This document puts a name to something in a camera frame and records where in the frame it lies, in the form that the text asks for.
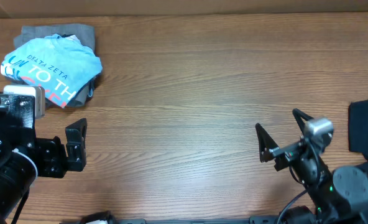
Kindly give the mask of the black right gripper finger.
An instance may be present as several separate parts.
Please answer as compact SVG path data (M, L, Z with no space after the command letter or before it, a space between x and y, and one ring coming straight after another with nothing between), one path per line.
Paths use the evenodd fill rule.
M305 122L313 119L313 117L297 108L292 110L292 114L297 122L298 127L300 128L301 133L303 134L305 130Z
M259 158L261 162L268 162L275 159L275 150L279 148L277 143L272 139L269 133L262 127L260 123L255 125L257 138L259 142Z

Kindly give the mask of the light blue printed t-shirt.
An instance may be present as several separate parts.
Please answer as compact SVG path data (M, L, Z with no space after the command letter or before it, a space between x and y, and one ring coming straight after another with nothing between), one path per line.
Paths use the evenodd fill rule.
M75 35L35 38L1 62L1 74L30 86L41 86L45 97L65 108L103 67L93 50Z

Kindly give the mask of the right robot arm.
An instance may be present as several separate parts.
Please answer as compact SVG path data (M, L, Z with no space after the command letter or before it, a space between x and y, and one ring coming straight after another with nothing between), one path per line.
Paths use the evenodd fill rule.
M328 118L313 118L299 109L292 114L300 139L280 147L257 123L261 162L274 161L275 170L289 169L304 190L272 217L274 223L365 223L368 176L356 166L330 171L321 154L330 145L334 127Z

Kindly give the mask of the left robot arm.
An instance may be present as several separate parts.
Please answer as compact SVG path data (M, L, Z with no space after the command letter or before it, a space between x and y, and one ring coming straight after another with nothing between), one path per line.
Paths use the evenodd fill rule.
M86 130L82 118L65 128L66 144L37 138L35 97L0 92L0 223L12 211L19 218L36 178L61 179L85 168Z

